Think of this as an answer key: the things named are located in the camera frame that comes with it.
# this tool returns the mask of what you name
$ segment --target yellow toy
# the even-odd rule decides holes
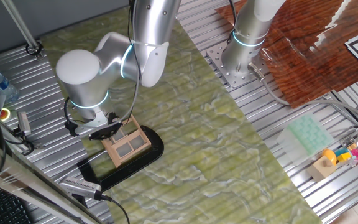
[[[341,154],[340,156],[338,156],[338,161],[339,162],[345,162],[348,159],[350,159],[351,157],[352,157],[352,155],[347,152],[347,153],[344,153],[344,154]]]
[[[322,156],[326,156],[334,166],[336,165],[336,156],[334,151],[330,149],[324,149]]]

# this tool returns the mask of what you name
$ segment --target toy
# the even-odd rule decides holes
[[[352,158],[355,161],[358,161],[358,147],[355,143],[351,144],[350,146],[347,147],[348,150],[350,150],[351,154],[354,156],[352,156]]]
[[[336,165],[336,155],[334,151],[330,149],[324,149],[322,155],[326,156],[333,163],[333,165]]]
[[[338,161],[345,162],[348,159],[350,159],[351,157],[352,157],[352,155],[350,154],[350,152],[347,152],[347,153],[344,153],[344,154],[341,154],[340,156],[338,156]]]
[[[344,153],[347,153],[347,152],[349,152],[348,149],[346,149],[346,148],[340,148],[340,149],[338,149],[337,151],[335,151],[335,156],[336,156],[336,157],[339,157],[340,155],[342,155],[342,154],[344,154]]]
[[[313,165],[307,168],[307,172],[316,182],[324,180],[326,177],[335,172],[336,166],[326,156],[318,159]]]

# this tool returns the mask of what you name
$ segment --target robotic arm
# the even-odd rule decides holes
[[[248,0],[240,10],[227,47],[222,52],[223,74],[249,75],[250,66],[259,60],[259,51],[274,15],[285,0]],[[154,86],[160,79],[167,56],[168,40],[180,0],[134,0],[131,6],[133,40],[124,35],[106,34],[95,51],[72,50],[57,62],[57,77],[62,81],[72,104],[87,121],[65,124],[72,136],[108,138],[128,117],[137,87]],[[137,82],[131,109],[121,119],[112,111],[108,88],[117,78]],[[94,132],[103,132],[94,136]]]
[[[133,3],[133,40],[110,32],[101,39],[93,53],[72,50],[57,62],[57,77],[72,104],[89,121],[78,127],[68,121],[66,127],[71,129],[73,136],[82,137],[107,124],[111,127],[120,123],[121,120],[111,116],[112,105],[106,100],[108,88],[117,78],[127,78],[152,87],[162,75],[180,0],[136,0]]]

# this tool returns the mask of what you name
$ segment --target connector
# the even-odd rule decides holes
[[[258,69],[258,67],[254,63],[251,62],[250,64],[248,64],[248,70],[250,70],[251,72],[254,72],[256,78],[260,82],[265,79],[264,74],[262,74],[262,72],[260,72],[260,70]]]
[[[78,180],[74,177],[65,177],[59,182],[59,185],[70,194],[100,200],[102,187],[98,184]]]

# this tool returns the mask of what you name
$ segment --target wooden block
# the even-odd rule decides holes
[[[323,156],[313,165],[309,166],[306,171],[316,182],[319,182],[324,180],[336,170],[336,166],[327,166],[327,164],[332,164],[332,162],[326,156]]]
[[[348,150],[353,150],[353,149],[357,149],[357,145],[355,143],[351,144],[350,146],[347,147]]]

